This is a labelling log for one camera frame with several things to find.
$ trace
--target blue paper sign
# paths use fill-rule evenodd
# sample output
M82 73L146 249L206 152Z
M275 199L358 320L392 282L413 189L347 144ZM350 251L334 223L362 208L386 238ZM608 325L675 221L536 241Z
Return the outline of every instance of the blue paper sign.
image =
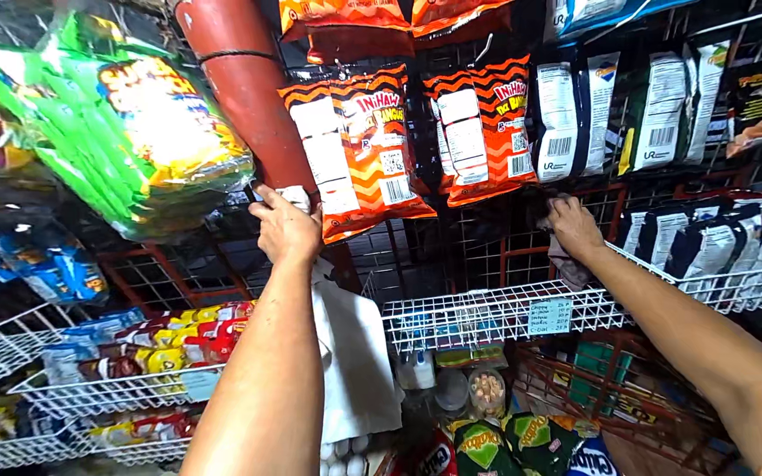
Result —
M219 373L212 370L181 373L181 382L187 388L187 395L194 402L210 400L218 381Z
M528 335L569 332L572 299L555 297L531 303L528 311Z

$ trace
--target red snack bag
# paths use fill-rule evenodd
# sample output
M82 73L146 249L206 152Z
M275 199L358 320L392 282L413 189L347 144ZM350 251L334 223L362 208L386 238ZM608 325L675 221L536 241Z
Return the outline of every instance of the red snack bag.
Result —
M279 0L282 41L309 35L309 63L413 56L411 25L396 0Z
M385 219L436 216L410 185L405 65L343 79L337 73L279 90L319 187L325 243Z
M413 37L417 40L432 40L443 35L449 35L460 27L478 19L486 12L504 6L513 0L414 0L411 17ZM497 15L498 25L507 25L509 11ZM486 26L478 28L480 33L494 30Z
M424 81L438 124L440 192L450 194L450 207L537 183L525 130L528 60Z

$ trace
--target hanging snack strip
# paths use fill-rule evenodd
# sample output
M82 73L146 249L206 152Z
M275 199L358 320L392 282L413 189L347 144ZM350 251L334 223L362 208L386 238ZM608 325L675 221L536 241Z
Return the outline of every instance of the hanging snack strip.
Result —
M326 243L386 219L436 216L411 189L405 65L352 72L322 73L316 82L279 90L319 187Z
M425 81L440 155L448 152L440 193L450 194L450 207L537 182L525 130L528 60L526 55Z

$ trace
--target wire rack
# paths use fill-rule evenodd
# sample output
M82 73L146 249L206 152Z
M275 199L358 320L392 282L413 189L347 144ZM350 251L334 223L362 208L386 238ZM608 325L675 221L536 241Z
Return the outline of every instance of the wire rack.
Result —
M175 461L184 458L192 438L171 439L139 445L117 446L95 451L125 466L148 464L160 461Z
M223 367L224 364L218 364L66 385L47 385L44 371L28 377L7 393L23 395L42 411L61 419L133 412L193 403L195 400L187 392L181 375L193 372L221 374Z
M0 469L79 458L91 450L73 422L50 435L0 441Z
M663 280L672 283L696 301L704 302L715 311L727 314L729 312L762 309L762 269L678 279L633 255L625 253L617 246L609 243L608 245L617 253L660 276Z
M387 302L382 311L387 341L397 352L456 347L528 338L532 303L566 298L572 302L570 330L609 329L633 324L601 288L572 291L560 280L497 290Z
M72 312L80 313L79 308ZM0 379L34 361L43 346L61 341L59 330L75 325L57 305L42 304L0 323Z

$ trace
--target white wire shelf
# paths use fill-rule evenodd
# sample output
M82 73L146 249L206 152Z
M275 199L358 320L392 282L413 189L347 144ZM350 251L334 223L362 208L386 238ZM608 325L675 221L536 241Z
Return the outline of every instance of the white wire shelf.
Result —
M496 290L387 302L382 309L387 341L396 352L478 348L506 339L530 337L531 303L549 298L572 300L571 331L633 324L601 288L572 291L560 280Z
M651 273L677 286L696 301L704 302L718 312L727 314L762 309L762 269L678 279L634 255L625 253L617 246L609 243L608 245L620 255L648 269Z
M73 425L52 435L0 441L0 469L86 456L93 448Z
M221 374L223 367L224 364L218 364L66 385L48 385L43 371L23 380L7 393L22 395L56 418L89 417L193 403L194 399L181 382L181 375L201 371Z
M192 438L171 439L95 450L125 466L183 459Z
M54 304L43 304L0 323L0 379L34 361L43 346L61 341L73 319Z

